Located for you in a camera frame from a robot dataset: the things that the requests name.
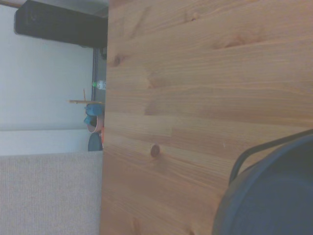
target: wooden rod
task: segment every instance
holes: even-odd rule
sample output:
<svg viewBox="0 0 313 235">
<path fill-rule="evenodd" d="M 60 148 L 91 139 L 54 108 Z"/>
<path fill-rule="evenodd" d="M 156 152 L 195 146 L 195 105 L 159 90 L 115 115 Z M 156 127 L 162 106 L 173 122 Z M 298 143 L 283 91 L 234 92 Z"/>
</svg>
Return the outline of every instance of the wooden rod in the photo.
<svg viewBox="0 0 313 235">
<path fill-rule="evenodd" d="M 68 101 L 71 104 L 104 104 L 100 101 L 88 101 L 88 100 L 69 100 Z"/>
</svg>

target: wooden surface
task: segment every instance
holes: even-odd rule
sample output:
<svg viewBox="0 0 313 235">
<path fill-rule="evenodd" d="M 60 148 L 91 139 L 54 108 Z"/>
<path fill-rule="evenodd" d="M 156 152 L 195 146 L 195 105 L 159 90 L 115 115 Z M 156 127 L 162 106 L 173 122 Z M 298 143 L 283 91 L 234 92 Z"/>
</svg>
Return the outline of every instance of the wooden surface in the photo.
<svg viewBox="0 0 313 235">
<path fill-rule="evenodd" d="M 101 235 L 211 234 L 235 159 L 312 97 L 311 0 L 111 0 Z"/>
</svg>

